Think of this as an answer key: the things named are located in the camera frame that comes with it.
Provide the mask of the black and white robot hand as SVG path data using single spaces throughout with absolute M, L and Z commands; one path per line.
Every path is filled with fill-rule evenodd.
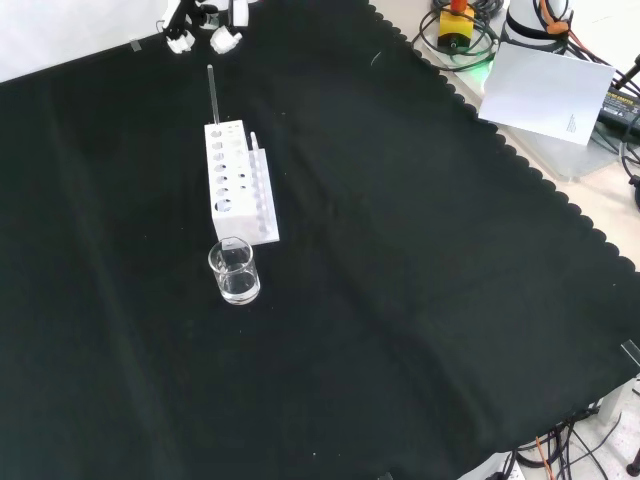
M 233 50 L 249 26 L 252 1 L 169 1 L 156 27 L 175 54 L 190 52 L 198 32 L 211 34 L 209 44 L 217 54 Z

